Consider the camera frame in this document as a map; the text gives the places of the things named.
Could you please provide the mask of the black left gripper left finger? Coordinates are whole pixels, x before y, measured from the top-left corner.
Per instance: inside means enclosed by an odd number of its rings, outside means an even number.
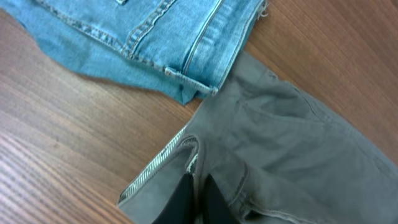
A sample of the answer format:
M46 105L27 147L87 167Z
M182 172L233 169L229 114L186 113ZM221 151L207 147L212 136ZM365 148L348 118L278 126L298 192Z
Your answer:
M192 224L195 218L193 176L184 174L152 224Z

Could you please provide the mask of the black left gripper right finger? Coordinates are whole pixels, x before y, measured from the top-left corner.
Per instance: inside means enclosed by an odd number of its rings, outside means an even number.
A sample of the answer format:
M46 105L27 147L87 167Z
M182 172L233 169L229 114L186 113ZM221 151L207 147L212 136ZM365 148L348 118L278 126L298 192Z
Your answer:
M205 180L201 205L204 224L239 224L211 175Z

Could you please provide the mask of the grey cotton shorts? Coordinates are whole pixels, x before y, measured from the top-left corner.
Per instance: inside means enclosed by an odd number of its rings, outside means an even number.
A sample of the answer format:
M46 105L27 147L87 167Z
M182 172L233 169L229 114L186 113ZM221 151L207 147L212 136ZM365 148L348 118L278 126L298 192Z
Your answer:
M135 223L152 223L184 174L193 176L193 223L203 223L209 175L239 223L397 223L396 165L246 52L118 207Z

